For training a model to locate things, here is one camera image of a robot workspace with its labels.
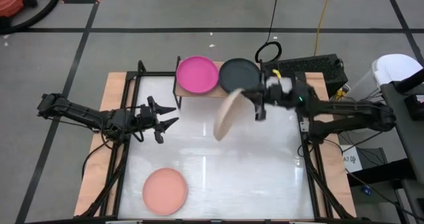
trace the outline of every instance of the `black floor stripe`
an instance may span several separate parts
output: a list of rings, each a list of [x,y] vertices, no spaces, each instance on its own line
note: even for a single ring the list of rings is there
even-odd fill
[[[84,32],[85,28],[27,28],[22,32]]]
[[[79,42],[79,46],[78,46],[74,61],[72,62],[72,66],[71,66],[70,72],[68,74],[68,78],[66,79],[65,86],[62,92],[65,97],[69,95],[69,92],[71,90],[72,82],[74,81],[75,74],[80,64],[81,56],[85,48],[85,44],[87,43],[89,28],[91,28],[91,26],[93,25],[97,8],[98,8],[98,5],[93,5],[93,8],[91,10],[91,13],[87,22],[87,26],[85,27],[85,31],[83,33],[81,41]],[[50,148],[52,147],[54,136],[56,135],[56,131],[58,130],[58,125],[59,125],[59,122],[56,119],[50,125],[46,140],[44,141],[44,145],[42,147],[40,156],[38,157],[38,161],[35,166],[34,173],[32,174],[32,178],[28,185],[28,189],[26,190],[24,200],[21,204],[21,208],[19,209],[18,216],[15,221],[16,224],[24,223],[25,220],[27,219],[27,215],[31,207],[32,200],[34,198],[35,191],[41,179],[42,171],[44,169],[44,166],[46,165],[48,153],[50,152]]]
[[[78,46],[74,61],[72,62],[72,66],[71,66],[71,69],[69,71],[68,78],[66,78],[64,90],[62,92],[62,94],[65,97],[68,97],[69,92],[71,91],[71,87],[72,87],[72,83],[74,82],[75,74],[76,74],[78,66],[80,64],[80,60],[81,60],[85,45],[87,44],[89,30],[90,30],[91,26],[93,26],[94,17],[95,17],[95,14],[97,13],[98,8],[99,8],[98,4],[93,5],[90,16],[88,18],[87,25],[85,26],[85,32],[82,34],[81,41],[79,42],[79,46]]]
[[[85,32],[86,28],[28,28],[22,32]],[[104,33],[189,33],[189,32],[268,32],[269,28],[91,28],[90,32]],[[424,28],[412,29],[424,33]],[[273,28],[272,32],[316,33],[316,28]],[[337,34],[398,34],[402,28],[322,28],[321,33]]]
[[[400,22],[402,28],[405,30],[405,35],[406,35],[406,38],[408,39],[409,45],[411,46],[413,54],[417,58],[417,61],[422,66],[424,66],[423,55],[421,54],[421,51],[420,51],[415,39],[412,36],[412,32],[409,29],[408,24],[406,23],[405,17],[403,17],[402,12],[400,11],[398,2],[396,2],[396,0],[389,0],[389,1],[392,4],[393,10],[395,11],[396,16],[398,17],[397,19],[399,19],[399,22]]]
[[[269,28],[92,28],[90,32],[177,33],[177,32],[268,32]],[[272,32],[316,33],[316,28],[273,28]],[[404,33],[402,28],[322,28],[321,33]]]

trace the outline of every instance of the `cable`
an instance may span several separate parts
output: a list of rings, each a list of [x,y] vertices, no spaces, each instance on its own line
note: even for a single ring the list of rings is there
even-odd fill
[[[325,14],[325,9],[327,9],[328,3],[329,3],[329,0],[325,0],[323,12],[321,13],[321,18],[319,19],[318,29],[317,29],[317,36],[315,37],[315,49],[313,51],[313,56],[316,56],[317,55],[318,40],[319,40],[319,31],[321,30],[321,23],[323,22],[324,14]]]
[[[378,194],[380,197],[382,197],[384,200],[386,200],[386,201],[388,201],[388,202],[390,202],[392,205],[394,205],[395,207],[397,207],[399,210],[401,210],[402,212],[404,212],[404,213],[406,213],[406,214],[408,214],[408,215],[410,215],[410,216],[412,216],[412,217],[414,217],[414,218],[416,218],[416,219],[418,219],[418,220],[420,220],[420,221],[424,221],[424,218],[422,218],[422,217],[420,217],[420,216],[418,216],[418,215],[416,215],[416,214],[414,214],[414,213],[412,213],[412,212],[410,212],[410,211],[408,211],[408,210],[405,210],[404,208],[402,208],[400,205],[398,205],[397,203],[395,203],[394,201],[392,201],[392,200],[390,200],[390,199],[388,199],[388,198],[386,198],[383,194],[381,194],[378,190],[376,190],[373,186],[371,186],[371,184],[367,184],[367,183],[365,183],[364,181],[362,181],[361,179],[359,179],[358,177],[356,177],[354,174],[352,174],[351,172],[349,172],[349,170],[347,170],[346,168],[345,168],[345,170],[346,170],[346,172],[349,174],[349,175],[351,175],[352,176],[352,178],[354,178],[354,179],[356,179],[356,180],[358,180],[361,184],[364,184],[365,186],[368,186],[372,191],[374,191],[374,192],[376,192],[376,194]]]
[[[103,144],[100,144],[97,148],[93,149],[93,151],[91,151],[87,155],[87,157],[85,157],[84,163],[82,164],[81,179],[84,178],[85,165],[87,164],[88,159],[91,157],[91,155],[93,155],[96,151],[98,151],[103,146],[107,146],[105,142]]]
[[[369,157],[367,157],[367,155],[364,154],[364,151],[368,151],[368,150],[364,150],[362,148],[357,148],[356,150],[359,151],[359,153],[361,153],[363,155],[363,157],[365,157],[369,162],[373,163],[375,166],[380,166],[382,164],[377,164],[376,162],[372,161],[371,159],[369,159]]]
[[[67,106],[67,105],[51,105],[51,106],[49,106],[48,109],[52,109],[52,108],[55,108],[55,107],[65,107],[67,109],[71,109],[71,110],[74,110],[74,111],[80,111],[78,109],[75,109],[75,108],[70,107],[70,106]],[[104,124],[105,124],[105,121],[103,120],[103,118],[100,117],[100,116],[97,116],[97,115],[93,115],[93,114],[89,114],[89,115],[91,115],[92,117],[95,117],[95,118],[98,118],[99,120],[101,120],[101,124],[97,123],[100,126],[100,137],[101,137],[101,141],[103,141],[103,144],[105,144],[105,146],[108,149],[112,149],[112,147],[110,147],[109,145],[107,145],[107,141],[106,141],[106,139],[104,137],[104,134],[103,134]]]
[[[376,133],[375,135],[372,135],[372,136],[370,136],[370,137],[368,137],[368,138],[364,139],[363,141],[360,141],[360,142],[357,142],[356,144],[353,144],[353,145],[352,145],[352,146],[350,146],[349,148],[347,148],[347,149],[343,150],[343,152],[346,152],[346,151],[350,150],[351,148],[356,147],[356,146],[358,146],[358,145],[360,145],[360,144],[362,144],[362,143],[364,143],[364,142],[366,142],[366,141],[368,141],[368,140],[370,140],[370,139],[372,139],[372,138],[376,137],[377,135],[379,135],[379,134],[381,134],[381,133],[383,133],[383,131],[380,131],[379,133]]]
[[[352,142],[352,140],[350,139],[350,137],[349,137],[349,133],[348,132],[346,132],[346,134],[348,135],[348,139],[349,139],[349,141],[347,141],[346,140],[346,138],[344,137],[344,136],[342,136],[341,134],[339,134],[348,144],[353,144],[353,142]],[[380,159],[380,157],[377,155],[377,154],[374,154],[373,152],[371,152],[371,151],[368,151],[368,150],[366,150],[366,149],[363,149],[363,148],[359,148],[359,147],[356,147],[356,149],[357,149],[357,151],[359,151],[368,161],[370,161],[371,163],[373,163],[373,164],[375,164],[375,165],[377,165],[377,166],[379,166],[379,165],[383,165],[383,164],[385,164],[385,162],[383,161],[383,160],[381,160]],[[374,155],[377,159],[378,159],[378,161],[380,161],[382,164],[377,164],[377,163],[375,163],[375,162],[373,162],[373,161],[371,161],[371,159],[369,159],[369,157],[367,157],[367,155],[365,155],[364,154],[364,152],[367,152],[368,154],[372,154],[372,155]]]
[[[300,157],[303,158],[303,155],[300,154],[300,148],[303,146],[303,144],[299,145],[299,147],[297,148],[297,155],[299,155]],[[312,148],[309,150],[309,153],[312,152],[314,146],[312,146]]]
[[[260,60],[259,60],[259,53],[265,48],[265,47],[267,47],[267,46],[269,46],[269,45],[275,45],[275,46],[277,46],[277,48],[278,48],[278,53],[277,53],[277,56],[275,56],[273,59],[271,59],[269,62],[275,62],[275,61],[278,61],[278,59],[280,59],[280,56],[281,56],[281,54],[282,54],[282,47],[281,47],[281,44],[279,43],[279,42],[277,42],[277,41],[272,41],[272,42],[269,42],[269,40],[270,40],[270,35],[271,35],[271,30],[272,30],[272,23],[274,23],[274,15],[275,15],[275,13],[276,13],[276,7],[277,7],[277,0],[275,0],[275,2],[274,2],[274,10],[272,11],[272,18],[271,18],[271,25],[270,25],[270,30],[268,31],[268,38],[266,39],[266,42],[264,43],[264,45],[262,45],[259,49],[258,49],[258,51],[256,51],[256,54],[254,55],[254,60],[256,61],[256,62],[260,62]]]
[[[381,97],[381,96],[383,96],[382,94],[381,94],[381,92],[378,92],[378,93],[376,93],[376,94],[374,94],[374,95],[372,95],[372,96],[368,96],[368,97],[366,97],[366,98],[364,98],[364,99],[361,99],[360,101],[369,101],[370,99],[372,99],[372,98],[378,98],[378,97]]]
[[[342,153],[342,155],[343,155],[343,149],[342,149],[342,147],[340,147],[340,145],[339,144],[337,144],[336,142],[334,142],[334,141],[331,141],[331,140],[327,140],[327,139],[324,139],[325,141],[328,141],[328,142],[331,142],[331,143],[333,143],[333,144],[335,144],[336,146],[337,146],[337,148],[339,148],[340,149],[340,152]]]
[[[353,144],[353,141],[352,141],[352,139],[350,138],[350,136],[349,136],[349,132],[348,132],[348,131],[346,131],[346,135],[347,135],[347,138],[349,139],[350,144]]]
[[[48,119],[48,120],[51,120],[51,121],[55,121],[53,118],[49,118],[49,117],[47,117],[47,119]],[[90,127],[88,127],[88,126],[86,126],[86,125],[81,125],[81,124],[71,123],[71,122],[61,121],[61,120],[57,120],[57,122],[59,122],[59,123],[64,123],[64,124],[68,124],[68,125],[75,125],[75,126],[79,126],[79,127],[87,128],[87,129],[89,129],[90,131],[95,132],[92,128],[90,128]]]

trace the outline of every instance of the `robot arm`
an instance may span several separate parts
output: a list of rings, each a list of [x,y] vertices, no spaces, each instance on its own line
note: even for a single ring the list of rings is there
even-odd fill
[[[396,125],[392,108],[383,103],[321,101],[313,87],[304,81],[296,80],[287,89],[282,82],[284,78],[278,80],[273,78],[275,77],[243,92],[243,95],[255,104],[256,120],[265,120],[264,104],[296,109],[303,117],[309,118],[309,123],[304,123],[304,131],[308,132],[311,142],[321,144],[330,133],[363,128],[389,131]],[[345,115],[347,118],[328,123],[314,121],[313,118],[320,114]]]
[[[38,105],[38,115],[45,119],[49,117],[67,117],[91,129],[100,130],[107,139],[116,141],[127,135],[134,135],[142,142],[142,132],[154,129],[154,136],[158,143],[164,142],[162,133],[166,131],[178,118],[159,121],[157,114],[163,115],[175,111],[173,107],[161,107],[154,102],[153,97],[147,98],[148,105],[141,105],[140,114],[134,116],[127,109],[113,109],[110,111],[96,111],[68,101],[62,94],[44,94]]]

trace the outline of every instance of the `orange plate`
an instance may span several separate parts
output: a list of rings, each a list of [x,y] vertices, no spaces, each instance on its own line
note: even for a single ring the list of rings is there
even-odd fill
[[[187,183],[172,168],[161,168],[147,178],[143,186],[143,201],[151,212],[169,215],[176,212],[186,201]]]

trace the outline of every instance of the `red vacuum cleaner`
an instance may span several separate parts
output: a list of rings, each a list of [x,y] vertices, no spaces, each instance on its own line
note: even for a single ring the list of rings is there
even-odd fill
[[[35,8],[38,5],[37,0],[0,0],[0,34],[11,34],[31,27],[50,13],[58,2],[59,0],[50,0],[47,6],[33,18],[11,26],[13,16],[25,7]]]

